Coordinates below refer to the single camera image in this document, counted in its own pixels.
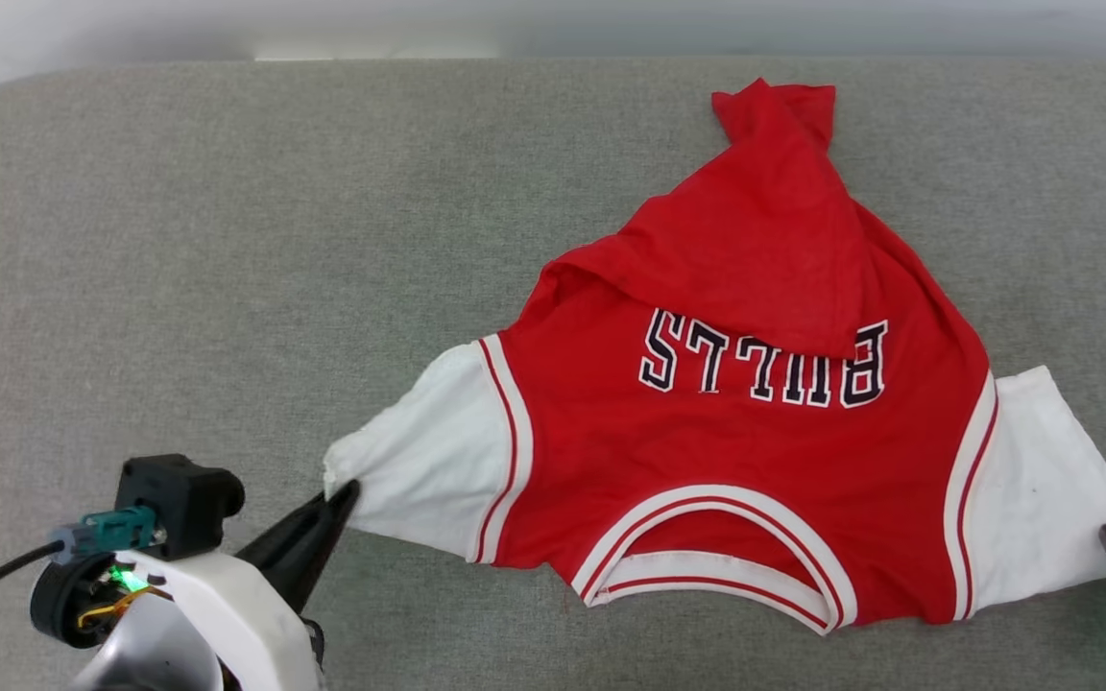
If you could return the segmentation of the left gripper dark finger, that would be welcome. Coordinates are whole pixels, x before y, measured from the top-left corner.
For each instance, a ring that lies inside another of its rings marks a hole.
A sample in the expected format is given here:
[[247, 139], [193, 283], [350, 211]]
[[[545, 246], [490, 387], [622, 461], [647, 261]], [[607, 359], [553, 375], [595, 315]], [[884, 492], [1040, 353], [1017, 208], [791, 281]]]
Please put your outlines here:
[[268, 530], [265, 578], [298, 615], [306, 608], [357, 498], [359, 482], [352, 480], [330, 498], [311, 498]]
[[265, 577], [320, 577], [337, 547], [351, 513], [354, 482], [307, 500], [236, 552]]

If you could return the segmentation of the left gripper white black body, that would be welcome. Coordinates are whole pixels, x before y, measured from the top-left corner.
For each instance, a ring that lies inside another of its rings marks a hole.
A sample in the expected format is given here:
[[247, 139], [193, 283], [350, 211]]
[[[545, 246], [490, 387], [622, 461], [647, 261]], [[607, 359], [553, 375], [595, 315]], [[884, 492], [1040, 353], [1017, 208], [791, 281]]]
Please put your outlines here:
[[95, 652], [69, 691], [326, 691], [306, 624], [254, 565], [218, 552], [49, 564], [30, 616]]

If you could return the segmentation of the red Bulls jersey white sleeves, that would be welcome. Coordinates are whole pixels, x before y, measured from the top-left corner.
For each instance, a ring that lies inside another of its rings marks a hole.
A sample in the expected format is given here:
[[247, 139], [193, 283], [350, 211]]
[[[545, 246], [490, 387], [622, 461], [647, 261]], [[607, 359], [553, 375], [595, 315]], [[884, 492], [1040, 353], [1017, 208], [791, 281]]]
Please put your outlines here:
[[1106, 461], [847, 191], [834, 87], [711, 105], [723, 153], [328, 447], [351, 525], [547, 565], [589, 607], [705, 590], [816, 634], [1105, 578]]

